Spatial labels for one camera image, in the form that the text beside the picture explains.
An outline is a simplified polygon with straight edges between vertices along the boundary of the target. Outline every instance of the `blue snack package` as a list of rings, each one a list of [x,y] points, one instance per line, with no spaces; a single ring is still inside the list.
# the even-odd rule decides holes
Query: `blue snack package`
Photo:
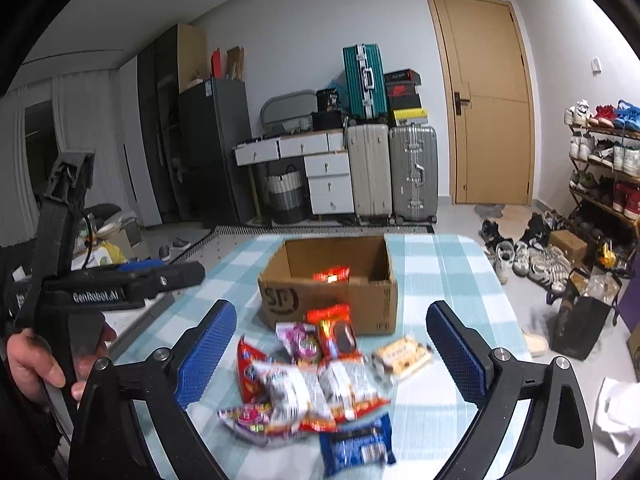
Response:
[[[376,462],[395,464],[389,414],[385,413],[364,426],[355,426],[337,433],[321,433],[320,449],[325,477],[357,465]]]

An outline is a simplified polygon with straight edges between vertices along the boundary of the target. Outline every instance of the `door frame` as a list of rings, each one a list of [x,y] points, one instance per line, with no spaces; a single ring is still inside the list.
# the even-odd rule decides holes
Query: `door frame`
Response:
[[[527,81],[527,95],[529,97],[529,123],[530,123],[530,161],[529,161],[529,193],[528,202],[532,203],[533,196],[533,182],[535,173],[535,160],[536,160],[536,123],[533,107],[533,89],[531,86],[531,74],[529,72],[529,60],[527,59],[527,52],[524,47],[524,40],[522,38],[522,32],[520,25],[518,24],[518,17],[513,9],[513,4],[508,0],[479,0],[481,2],[490,2],[492,4],[498,4],[508,7],[511,15],[513,16],[513,23],[516,27],[516,34],[518,36],[518,43],[520,44],[520,52],[522,53],[522,60],[524,61],[524,72]],[[431,17],[433,19],[433,27],[436,32],[436,40],[438,43],[438,52],[440,53],[440,64],[442,66],[442,78],[444,79],[444,93],[447,102],[447,126],[449,130],[449,193],[453,203],[457,203],[457,178],[458,168],[456,160],[456,124],[455,124],[455,110],[453,104],[453,90],[451,87],[451,77],[449,73],[449,61],[447,59],[447,50],[444,43],[444,33],[442,31],[442,25],[440,23],[440,17],[438,15],[438,9],[436,8],[435,0],[427,0],[429,4],[429,10],[431,11]]]

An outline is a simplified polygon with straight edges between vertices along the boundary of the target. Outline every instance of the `checkered tablecloth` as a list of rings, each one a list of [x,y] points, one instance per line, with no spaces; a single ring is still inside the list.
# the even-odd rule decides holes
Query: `checkered tablecloth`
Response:
[[[470,238],[455,235],[387,235],[392,265],[398,279],[398,328],[393,336],[361,337],[363,352],[410,333],[430,344],[424,318],[427,307],[446,300],[462,322],[478,330],[492,348],[509,349],[518,359],[530,360],[513,309],[482,249]],[[201,400],[188,413],[204,443],[231,479],[319,479],[324,466],[317,436],[289,447],[260,449],[235,438],[218,421],[216,410],[241,404],[236,380],[236,345],[245,334],[249,343],[267,353],[278,352],[280,342],[257,318],[260,293],[258,272],[279,247],[282,237],[261,236],[238,247],[219,263],[200,287],[182,295],[161,314],[127,351],[119,363],[144,360],[161,346],[171,347],[195,326],[219,298],[238,311],[238,330],[228,346]],[[435,362],[414,377],[385,392],[393,425],[395,466],[352,468],[340,479],[431,479],[438,473],[476,414],[476,407],[460,397],[447,369]],[[518,403],[510,428],[486,478],[504,474],[526,417],[529,401]],[[151,424],[146,405],[136,408],[159,473],[176,478]]]

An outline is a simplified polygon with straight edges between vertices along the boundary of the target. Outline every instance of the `bolt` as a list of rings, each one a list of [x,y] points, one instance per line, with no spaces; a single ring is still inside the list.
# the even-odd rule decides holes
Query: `bolt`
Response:
[[[509,359],[511,359],[511,354],[509,353],[508,350],[505,350],[504,348],[496,348],[494,350],[494,355],[495,355],[495,358],[500,361],[508,361]]]
[[[566,357],[559,357],[556,359],[556,364],[562,368],[562,370],[567,370],[567,368],[569,366],[571,366],[571,363],[569,362],[569,359],[567,359]]]
[[[154,356],[154,359],[156,361],[162,362],[162,361],[166,361],[167,360],[167,358],[169,357],[170,353],[171,352],[169,352],[168,348],[158,348],[158,349],[154,350],[153,356]]]
[[[109,359],[107,357],[101,357],[94,363],[96,370],[104,370],[107,366],[109,366]]]

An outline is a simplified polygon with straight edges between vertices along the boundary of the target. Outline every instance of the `black refrigerator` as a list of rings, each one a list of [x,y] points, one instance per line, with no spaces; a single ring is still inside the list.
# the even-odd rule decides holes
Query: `black refrigerator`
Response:
[[[245,224],[255,217],[247,168],[233,148],[251,139],[244,82],[211,78],[178,97],[185,184],[205,227]]]

